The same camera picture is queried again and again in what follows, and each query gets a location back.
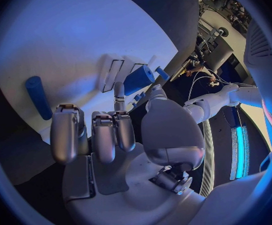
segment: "vent grille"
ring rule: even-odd
[[[250,36],[250,55],[257,58],[272,56],[272,48],[262,30],[256,24]]]

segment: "led light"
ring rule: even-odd
[[[242,178],[244,176],[245,168],[245,141],[243,130],[241,127],[236,128],[237,141],[238,141],[238,161],[237,161],[237,173],[236,178]]]

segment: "blue object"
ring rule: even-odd
[[[25,88],[44,120],[50,120],[53,116],[52,109],[48,103],[44,87],[39,76],[32,76],[25,82]]]
[[[138,102],[140,99],[141,99],[141,96],[139,94],[137,94],[135,97],[134,97],[135,101]]]
[[[155,78],[152,71],[147,65],[142,65],[126,77],[123,82],[124,95],[129,96],[154,82]]]
[[[168,79],[170,79],[170,76],[161,68],[161,67],[157,67],[156,72],[158,74],[160,74],[160,76],[167,81]]]
[[[240,179],[244,176],[245,169],[245,141],[242,128],[239,126],[236,128],[237,140],[238,140],[238,162],[236,178]]]

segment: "blue light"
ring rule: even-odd
[[[244,175],[245,168],[245,141],[241,127],[236,128],[237,140],[238,140],[238,162],[237,162],[237,173],[236,178],[242,178]]]

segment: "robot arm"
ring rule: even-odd
[[[229,84],[217,93],[205,94],[186,101],[183,108],[199,124],[215,116],[222,107],[237,106],[239,103],[262,108],[262,98],[258,88]]]

